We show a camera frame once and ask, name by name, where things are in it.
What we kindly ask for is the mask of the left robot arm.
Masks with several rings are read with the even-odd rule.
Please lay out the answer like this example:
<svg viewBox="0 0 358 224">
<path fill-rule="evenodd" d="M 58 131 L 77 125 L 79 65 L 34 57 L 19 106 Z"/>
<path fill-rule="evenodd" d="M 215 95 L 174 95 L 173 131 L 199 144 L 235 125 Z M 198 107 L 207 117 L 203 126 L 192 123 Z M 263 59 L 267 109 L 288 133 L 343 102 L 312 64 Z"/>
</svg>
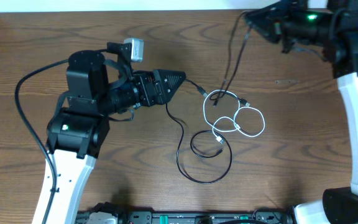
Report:
<svg viewBox="0 0 358 224">
<path fill-rule="evenodd" d="M 68 91 L 47 126 L 47 158 L 33 223 L 74 223 L 112 114 L 165 105 L 186 80 L 175 70 L 133 71 L 96 50 L 68 59 Z"/>
</svg>

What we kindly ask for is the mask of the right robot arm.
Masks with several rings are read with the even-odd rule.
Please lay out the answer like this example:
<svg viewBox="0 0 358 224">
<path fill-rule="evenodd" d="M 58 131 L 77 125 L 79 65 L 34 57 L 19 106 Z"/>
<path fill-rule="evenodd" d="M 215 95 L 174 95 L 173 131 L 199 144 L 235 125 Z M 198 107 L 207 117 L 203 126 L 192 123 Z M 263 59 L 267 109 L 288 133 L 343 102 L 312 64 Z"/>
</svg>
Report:
<svg viewBox="0 0 358 224">
<path fill-rule="evenodd" d="M 321 200 L 293 208 L 294 223 L 358 223 L 358 0 L 328 1 L 326 11 L 308 9 L 306 1 L 283 0 L 245 15 L 267 41 L 317 45 L 333 70 L 346 110 L 352 174 L 347 187 L 327 189 Z"/>
</svg>

